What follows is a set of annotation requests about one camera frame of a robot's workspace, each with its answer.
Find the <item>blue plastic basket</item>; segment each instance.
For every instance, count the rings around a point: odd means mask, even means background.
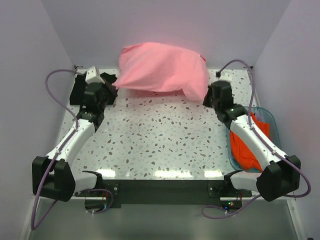
[[[279,148],[281,149],[281,144],[280,144],[280,139],[279,139],[279,134],[278,134],[278,129],[276,125],[276,121],[274,116],[269,112],[267,109],[263,107],[253,107],[252,112],[256,114],[257,119],[259,121],[263,121],[264,123],[270,124],[270,129],[269,129],[269,134],[270,134],[270,140]],[[230,130],[227,128],[226,129],[226,141],[228,145],[228,155],[229,155],[229,160],[231,166],[235,170],[243,170],[240,164],[237,162],[237,160],[234,158],[231,152],[231,146],[230,146]],[[247,172],[251,173],[258,173],[259,171],[255,168],[248,170]]]

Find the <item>white table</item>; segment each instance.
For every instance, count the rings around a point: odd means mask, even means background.
[[[232,74],[235,103],[248,106],[251,83],[247,70]],[[118,75],[117,69],[100,73]],[[210,81],[216,70],[210,69]],[[74,113],[79,108],[71,106]],[[64,116],[59,140],[73,121]],[[222,179],[229,163],[226,127],[215,111],[187,100],[181,92],[155,93],[120,89],[115,106],[71,166],[73,174],[99,172],[104,179]]]

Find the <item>pink cloth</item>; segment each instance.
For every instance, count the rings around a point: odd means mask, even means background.
[[[182,89],[191,101],[203,101],[208,91],[206,60],[197,52],[155,42],[123,48],[117,88],[171,92]]]

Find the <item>white wall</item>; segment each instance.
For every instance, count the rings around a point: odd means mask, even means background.
[[[219,67],[234,58],[255,64],[290,0],[42,2],[77,65],[115,67],[122,47],[152,41],[195,50]]]
[[[32,196],[32,161],[53,147],[63,118],[44,79],[72,63],[39,0],[1,0],[0,32],[0,239],[15,240]],[[71,80],[59,74],[49,84],[65,102]]]
[[[284,150],[300,158],[311,181],[310,196],[297,204],[314,239],[320,236],[319,9],[318,0],[292,0],[253,68],[261,104],[274,114]]]

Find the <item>purple cable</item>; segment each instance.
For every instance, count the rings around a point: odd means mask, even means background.
[[[252,93],[251,93],[251,97],[250,97],[250,103],[249,103],[249,109],[248,109],[248,122],[249,122],[249,126],[250,128],[252,129],[252,131],[254,132],[254,134],[261,140],[261,142],[271,151],[273,152],[273,148],[260,136],[260,134],[255,130],[255,128],[252,127],[252,121],[251,121],[251,113],[252,113],[252,106],[253,106],[253,102],[254,102],[254,97],[255,97],[255,89],[256,89],[256,82],[254,81],[254,76],[252,74],[252,70],[251,70],[251,67],[249,67],[249,65],[241,60],[241,59],[234,59],[234,60],[231,60],[230,62],[228,62],[226,65],[223,66],[223,68],[221,68],[219,70],[219,72],[221,73],[227,66],[229,66],[230,64],[234,63],[234,62],[239,62],[239,63],[242,63],[243,65],[245,65],[245,67],[248,69],[248,71],[250,72],[251,74],[251,79],[252,79]],[[310,181],[309,179],[307,178],[307,176],[298,168],[296,167],[295,165],[293,165],[290,161],[288,161],[287,159],[285,159],[284,157],[282,157],[279,153],[275,152],[274,153],[275,156],[277,156],[279,159],[283,160],[286,164],[288,164],[289,166],[291,166],[294,170],[296,170],[302,177],[303,179],[305,180],[306,182],[306,185],[307,185],[307,190],[305,193],[303,194],[300,194],[300,195],[284,195],[285,197],[288,197],[288,198],[303,198],[305,196],[307,196],[310,192],[311,192],[311,184],[310,184]],[[241,208],[239,208],[237,211],[233,212],[233,213],[230,213],[230,214],[227,214],[225,216],[217,216],[217,217],[214,217],[214,216],[209,216],[207,214],[204,213],[204,210],[206,208],[216,208],[216,209],[221,209],[223,210],[223,208],[221,207],[218,207],[218,206],[214,206],[214,205],[207,205],[207,206],[204,206],[201,210],[202,212],[202,215],[205,216],[206,218],[208,219],[225,219],[225,218],[229,218],[233,215],[236,215],[238,214],[239,212],[241,212],[243,209],[245,209],[249,204],[251,204],[254,200],[256,200],[257,198],[259,198],[261,195],[257,195],[255,196],[254,198],[252,198],[250,201],[248,201],[244,206],[242,206]]]

